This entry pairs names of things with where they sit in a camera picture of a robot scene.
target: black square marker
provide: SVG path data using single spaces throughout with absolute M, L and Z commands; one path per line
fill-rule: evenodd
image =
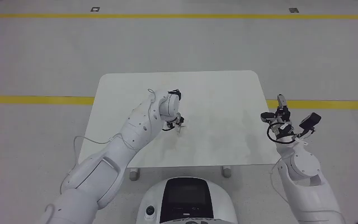
M 100 7 L 92 7 L 91 12 L 99 12 Z
M 289 8 L 291 13 L 300 13 L 297 8 Z

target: white plastic casing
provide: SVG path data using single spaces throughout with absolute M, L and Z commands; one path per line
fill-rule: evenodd
M 149 223 L 159 223 L 162 209 L 162 200 L 164 189 L 167 184 L 167 180 L 163 180 L 158 184 L 152 186 L 145 194 L 140 203 L 138 215 L 136 219 L 136 224 L 149 224 Z M 236 212 L 234 209 L 234 205 L 231 201 L 229 194 L 220 186 L 205 180 L 208 184 L 211 203 L 213 205 L 213 212 L 215 219 L 221 219 L 228 221 L 230 223 L 237 223 Z M 156 208 L 155 217 L 153 219 L 148 219 L 145 217 L 145 209 L 148 206 L 153 206 Z

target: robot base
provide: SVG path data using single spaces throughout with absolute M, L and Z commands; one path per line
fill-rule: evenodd
M 152 186 L 139 206 L 136 224 L 180 218 L 211 218 L 237 223 L 233 203 L 220 186 L 201 178 L 170 178 Z

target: black cable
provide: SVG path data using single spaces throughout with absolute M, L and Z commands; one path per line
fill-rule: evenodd
M 167 131 L 169 131 L 169 130 L 171 130 L 171 129 L 174 129 L 175 128 L 175 126 L 173 126 L 173 127 L 171 127 L 171 128 L 169 128 L 169 129 L 162 129 L 163 131 L 165 131 L 165 132 L 167 132 Z
M 294 143 L 296 140 L 292 140 L 292 141 L 290 141 L 290 142 L 280 142 L 280 141 L 277 141 L 277 140 L 274 140 L 273 138 L 271 138 L 271 136 L 270 136 L 270 129 L 271 129 L 273 126 L 277 125 L 277 124 L 285 124 L 285 123 L 277 122 L 277 123 L 272 123 L 272 124 L 270 124 L 270 125 L 268 126 L 266 134 L 267 134 L 269 140 L 271 140 L 271 141 L 273 141 L 273 142 L 276 142 L 276 143 L 279 143 L 279 144 L 291 144 L 291 143 Z

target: floor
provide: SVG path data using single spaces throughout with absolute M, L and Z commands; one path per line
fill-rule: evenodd
M 36 13 L 355 14 L 355 0 L 0 1 L 0 95 L 94 96 L 106 73 L 253 70 L 267 99 L 358 100 L 357 20 L 217 18 L 38 18 Z M 32 13 L 9 18 L 5 13 Z M 358 111 L 293 109 L 298 124 L 322 116 L 308 150 L 321 162 L 347 223 L 358 221 Z M 0 104 L 0 223 L 34 223 L 59 195 L 74 163 L 72 140 L 91 106 Z M 232 197 L 239 223 L 296 223 L 270 185 L 271 166 L 143 169 L 126 179 L 95 223 L 134 223 L 145 191 L 160 180 L 198 176 Z M 274 184 L 282 191 L 278 174 Z

